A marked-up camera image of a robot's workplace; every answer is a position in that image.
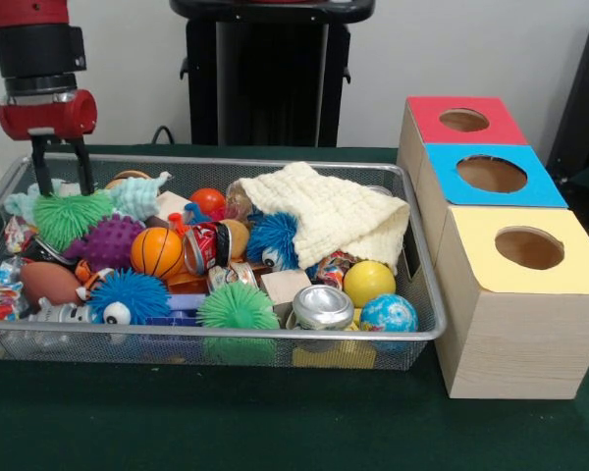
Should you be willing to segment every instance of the red box lid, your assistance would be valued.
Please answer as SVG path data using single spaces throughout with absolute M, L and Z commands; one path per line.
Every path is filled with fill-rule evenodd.
M 410 96 L 407 101 L 425 144 L 528 144 L 500 98 Z

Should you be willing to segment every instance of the white cloth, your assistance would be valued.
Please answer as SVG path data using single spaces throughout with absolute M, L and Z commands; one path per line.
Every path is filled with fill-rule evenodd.
M 410 213 L 405 201 L 354 182 L 323 177 L 305 162 L 239 182 L 260 211 L 296 216 L 294 250 L 300 268 L 342 250 L 397 271 Z

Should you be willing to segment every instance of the white wall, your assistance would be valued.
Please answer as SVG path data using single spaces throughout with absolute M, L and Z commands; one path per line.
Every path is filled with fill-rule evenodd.
M 89 142 L 189 139 L 185 20 L 166 0 L 70 0 L 98 102 Z M 589 0 L 378 0 L 351 27 L 339 145 L 397 146 L 408 94 L 499 95 L 542 157 L 552 145 L 589 28 Z M 3 94 L 0 79 L 0 96 Z M 0 131 L 0 167 L 27 152 Z
M 589 0 L 378 0 L 351 28 L 340 145 L 396 146 L 407 95 L 497 95 L 550 153 Z

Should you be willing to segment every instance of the stacked wooden boxes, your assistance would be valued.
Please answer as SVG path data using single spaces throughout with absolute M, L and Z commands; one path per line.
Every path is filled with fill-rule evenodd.
M 575 397 L 589 367 L 589 237 L 502 101 L 408 98 L 398 165 L 446 299 L 450 396 Z

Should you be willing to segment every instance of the wire mesh basket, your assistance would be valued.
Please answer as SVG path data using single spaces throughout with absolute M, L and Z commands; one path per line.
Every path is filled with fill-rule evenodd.
M 53 178 L 73 181 L 76 162 L 47 156 Z M 166 189 L 189 195 L 202 187 L 225 191 L 241 177 L 256 177 L 286 165 L 282 161 L 200 159 L 149 156 L 92 156 L 92 169 L 104 186 L 119 172 L 148 175 L 170 172 Z M 407 370 L 426 343 L 446 327 L 441 293 L 432 269 L 414 193 L 398 167 L 377 164 L 310 164 L 321 175 L 382 186 L 411 207 L 397 274 L 397 293 L 416 309 L 419 332 L 317 332 L 207 329 L 35 322 L 0 322 L 0 359 L 112 363 L 179 363 Z M 6 196 L 26 192 L 34 183 L 28 158 L 16 162 L 0 181 L 0 262 L 8 257 L 2 231 L 8 215 Z

